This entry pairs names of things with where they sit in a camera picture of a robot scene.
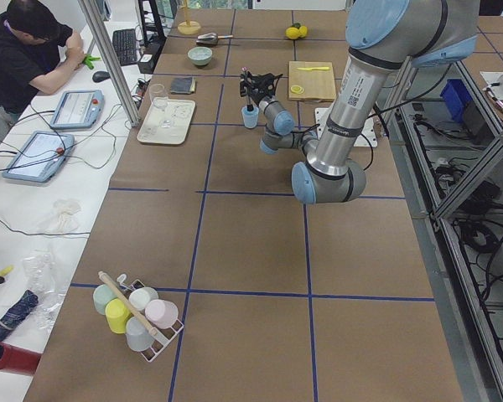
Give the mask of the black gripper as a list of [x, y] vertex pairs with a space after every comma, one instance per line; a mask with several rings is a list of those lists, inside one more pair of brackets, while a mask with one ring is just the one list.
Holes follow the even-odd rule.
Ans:
[[240, 97], [251, 96], [253, 105], [257, 107], [262, 102], [268, 105], [275, 100], [277, 83], [282, 77], [283, 74], [254, 75], [249, 71], [243, 71], [240, 74]]

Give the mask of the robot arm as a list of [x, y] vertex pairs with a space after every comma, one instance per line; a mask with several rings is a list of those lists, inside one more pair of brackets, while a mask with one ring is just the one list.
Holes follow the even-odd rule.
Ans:
[[276, 75], [241, 72], [241, 96], [267, 120], [260, 148], [299, 148], [305, 156], [291, 173], [302, 204], [347, 202], [362, 194], [366, 174], [349, 154], [387, 77], [406, 58], [415, 67], [467, 58], [475, 49], [479, 11], [477, 1], [356, 2], [345, 29], [349, 58], [340, 92], [320, 135], [294, 131], [292, 115], [275, 97]]

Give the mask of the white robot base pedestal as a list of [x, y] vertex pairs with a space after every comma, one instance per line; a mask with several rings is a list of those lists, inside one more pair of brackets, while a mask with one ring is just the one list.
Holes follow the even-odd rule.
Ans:
[[[314, 119], [315, 123], [318, 124], [316, 128], [318, 138], [322, 137], [322, 133], [325, 129], [327, 115], [329, 114], [331, 107], [317, 107], [314, 109]], [[377, 147], [376, 133], [374, 129], [374, 119], [369, 117], [364, 125], [362, 133], [356, 138], [356, 147]]]

